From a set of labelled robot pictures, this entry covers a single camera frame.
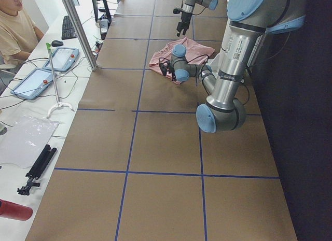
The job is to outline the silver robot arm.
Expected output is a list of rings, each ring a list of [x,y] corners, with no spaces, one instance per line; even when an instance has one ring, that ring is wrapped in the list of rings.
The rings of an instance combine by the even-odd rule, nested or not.
[[[229,0],[227,17],[230,35],[220,57],[218,75],[208,65],[190,64],[186,47],[175,45],[169,61],[160,62],[165,75],[173,80],[199,78],[208,93],[205,103],[196,110],[199,128],[206,133],[239,128],[246,118],[243,104],[236,98],[256,40],[263,34],[294,31],[303,26],[307,0]]]
[[[215,10],[218,4],[218,0],[184,0],[180,8],[174,8],[174,14],[181,14],[181,20],[178,22],[176,28],[177,37],[180,37],[180,34],[185,35],[187,30],[189,29],[191,17],[193,15],[196,4],[210,10]]]

